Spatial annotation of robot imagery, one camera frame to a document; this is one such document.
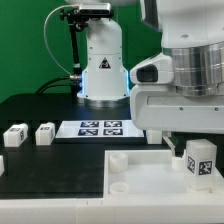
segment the white block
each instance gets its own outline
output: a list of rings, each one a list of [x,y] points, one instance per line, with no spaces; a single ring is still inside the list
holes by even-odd
[[[41,124],[35,133],[36,145],[50,145],[55,137],[55,125],[53,123]]]
[[[217,146],[206,139],[187,142],[185,177],[192,190],[212,190]]]
[[[27,131],[26,124],[13,125],[3,134],[5,147],[19,147],[27,138]]]

